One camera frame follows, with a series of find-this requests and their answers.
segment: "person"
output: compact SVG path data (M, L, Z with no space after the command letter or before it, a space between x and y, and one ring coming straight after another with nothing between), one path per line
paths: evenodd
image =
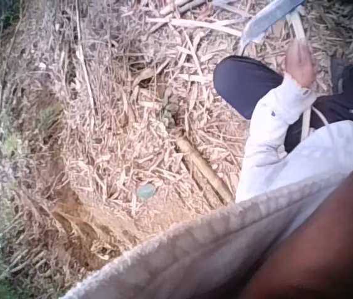
M332 57L334 94L318 98L310 89L317 69L309 45L292 41L285 70L283 78L239 56L215 68L216 91L251 120L236 201L318 173L353 170L353 66ZM316 132L300 143L302 113L311 105L310 127ZM281 145L289 153L285 159L277 153Z
M316 99L309 46L292 41L285 62L284 77L247 57L215 69L215 89L251 119L236 203L124 253L64 298L353 298L353 66L335 60L337 92ZM311 105L315 131L300 142Z

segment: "skin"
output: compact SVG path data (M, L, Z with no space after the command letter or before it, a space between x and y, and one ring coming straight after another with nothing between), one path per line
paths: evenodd
M239 298L353 298L353 172Z
M294 79L300 87L311 87L318 68L306 41L294 39L289 43L285 63L286 75Z

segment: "knee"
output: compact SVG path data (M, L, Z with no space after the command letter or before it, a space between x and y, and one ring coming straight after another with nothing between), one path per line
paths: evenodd
M222 96L225 89L227 89L227 82L230 80L232 74L232 65L235 56L228 56L222 59L215 67L214 70L214 87L217 93Z

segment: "hand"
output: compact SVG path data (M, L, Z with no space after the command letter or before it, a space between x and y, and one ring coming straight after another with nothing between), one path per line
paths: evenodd
M318 72L309 45L305 40L294 39L286 53L286 73L300 87L310 88Z

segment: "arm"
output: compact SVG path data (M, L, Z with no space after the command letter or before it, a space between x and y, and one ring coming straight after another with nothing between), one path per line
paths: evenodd
M286 53L283 83L270 90L254 109L237 202L266 192L271 177L283 167L275 166L280 161L278 148L284 143L288 126L315 101L315 94L308 89L315 78L316 67L308 45L294 40Z
M243 167L236 201L243 201L266 192L269 176L280 161L278 148L284 144L288 126L315 101L314 92L300 88L286 75L283 83L270 90L254 109L250 136L245 145Z

